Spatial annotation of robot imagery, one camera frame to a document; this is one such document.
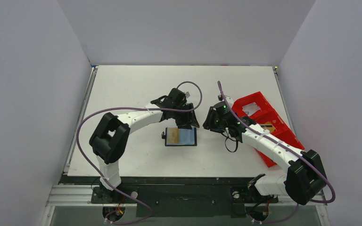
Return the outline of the black leather card holder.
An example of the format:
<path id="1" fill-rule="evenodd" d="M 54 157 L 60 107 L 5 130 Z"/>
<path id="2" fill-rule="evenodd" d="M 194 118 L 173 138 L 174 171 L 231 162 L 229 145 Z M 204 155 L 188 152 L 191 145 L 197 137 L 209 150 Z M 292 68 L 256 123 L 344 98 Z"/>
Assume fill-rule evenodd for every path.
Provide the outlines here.
<path id="1" fill-rule="evenodd" d="M 197 146 L 197 128 L 179 129 L 179 143 L 177 145 L 168 145 L 166 134 L 167 128 L 161 134 L 161 138 L 165 141 L 165 146 Z"/>

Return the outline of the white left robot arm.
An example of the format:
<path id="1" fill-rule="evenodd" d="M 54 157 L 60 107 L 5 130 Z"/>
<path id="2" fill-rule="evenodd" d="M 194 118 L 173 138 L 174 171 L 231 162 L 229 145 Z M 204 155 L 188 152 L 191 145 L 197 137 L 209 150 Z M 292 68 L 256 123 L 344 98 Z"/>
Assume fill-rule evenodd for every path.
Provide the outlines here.
<path id="1" fill-rule="evenodd" d="M 117 202 L 122 196 L 118 187 L 119 159 L 125 152 L 129 135 L 145 126 L 174 119 L 182 129 L 198 128 L 194 105 L 187 101 L 187 95 L 173 88 L 168 95 L 152 100 L 145 107 L 131 108 L 130 112 L 113 115 L 104 114 L 90 137 L 89 144 L 99 162 L 102 173 L 100 182 L 105 188 L 103 196 L 109 202 Z"/>

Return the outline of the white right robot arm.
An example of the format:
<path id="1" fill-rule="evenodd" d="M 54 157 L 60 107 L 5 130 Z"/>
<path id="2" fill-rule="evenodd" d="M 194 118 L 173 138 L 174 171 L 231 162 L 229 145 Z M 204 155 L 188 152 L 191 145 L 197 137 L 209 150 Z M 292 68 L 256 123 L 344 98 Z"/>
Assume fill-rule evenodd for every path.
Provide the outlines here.
<path id="1" fill-rule="evenodd" d="M 321 158 L 314 150 L 305 152 L 285 143 L 247 116 L 236 118 L 224 101 L 209 108 L 203 127 L 252 146 L 284 170 L 280 176 L 255 177 L 247 188 L 253 201 L 264 196 L 288 195 L 296 203 L 306 205 L 326 185 Z"/>

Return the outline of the gold striped credit card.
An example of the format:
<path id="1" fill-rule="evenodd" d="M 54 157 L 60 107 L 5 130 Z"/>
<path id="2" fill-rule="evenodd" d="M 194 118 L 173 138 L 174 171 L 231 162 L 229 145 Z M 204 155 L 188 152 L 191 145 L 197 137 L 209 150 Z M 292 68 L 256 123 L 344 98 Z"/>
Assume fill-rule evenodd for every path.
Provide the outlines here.
<path id="1" fill-rule="evenodd" d="M 264 130 L 269 130 L 270 133 L 273 133 L 276 128 L 270 124 L 270 123 L 267 123 L 267 124 L 261 124 L 261 127 L 264 129 Z"/>

